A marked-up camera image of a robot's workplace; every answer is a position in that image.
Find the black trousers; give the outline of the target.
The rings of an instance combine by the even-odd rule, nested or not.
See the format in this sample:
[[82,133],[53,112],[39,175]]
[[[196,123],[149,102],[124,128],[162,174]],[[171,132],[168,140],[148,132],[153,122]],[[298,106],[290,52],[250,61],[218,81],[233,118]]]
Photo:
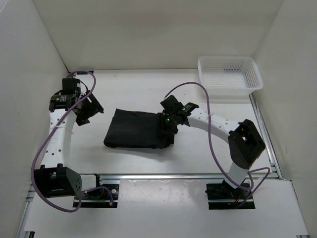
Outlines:
[[164,134],[160,114],[116,109],[104,138],[109,148],[165,149],[174,144],[173,134]]

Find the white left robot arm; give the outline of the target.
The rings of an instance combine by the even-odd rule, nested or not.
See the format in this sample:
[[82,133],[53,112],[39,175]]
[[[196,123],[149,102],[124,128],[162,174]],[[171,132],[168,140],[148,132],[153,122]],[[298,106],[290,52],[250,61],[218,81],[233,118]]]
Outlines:
[[104,109],[95,96],[59,91],[50,99],[50,133],[52,137],[44,146],[45,154],[38,169],[34,170],[35,184],[45,198],[80,196],[87,191],[92,198],[103,195],[104,186],[99,176],[80,175],[69,167],[70,144],[74,124],[89,123],[89,118]]

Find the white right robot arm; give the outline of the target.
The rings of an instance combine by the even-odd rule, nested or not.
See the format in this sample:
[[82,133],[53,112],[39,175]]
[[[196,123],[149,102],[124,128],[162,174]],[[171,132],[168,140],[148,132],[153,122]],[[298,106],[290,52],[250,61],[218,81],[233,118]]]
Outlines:
[[[176,134],[178,125],[198,128],[208,133],[209,147],[212,157],[225,176],[223,180],[223,194],[228,198],[234,198],[240,193],[240,190],[250,191],[250,188],[242,186],[246,176],[250,175],[250,168],[265,150],[265,143],[260,136],[255,124],[245,119],[243,122],[231,121],[217,115],[212,115],[210,109],[206,111],[198,105],[181,102],[164,102],[160,103],[163,107],[161,119],[164,131]],[[232,160],[229,172],[220,165],[216,158],[211,136],[222,139],[229,146],[230,157]]]

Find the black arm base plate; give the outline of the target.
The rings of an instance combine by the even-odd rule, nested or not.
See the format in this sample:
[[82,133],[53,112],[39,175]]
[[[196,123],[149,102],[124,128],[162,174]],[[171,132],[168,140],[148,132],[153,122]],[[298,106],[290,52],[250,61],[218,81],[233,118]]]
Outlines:
[[82,194],[81,208],[117,208],[119,197],[119,184],[110,183],[103,184],[112,194],[112,199],[109,192],[105,188]]

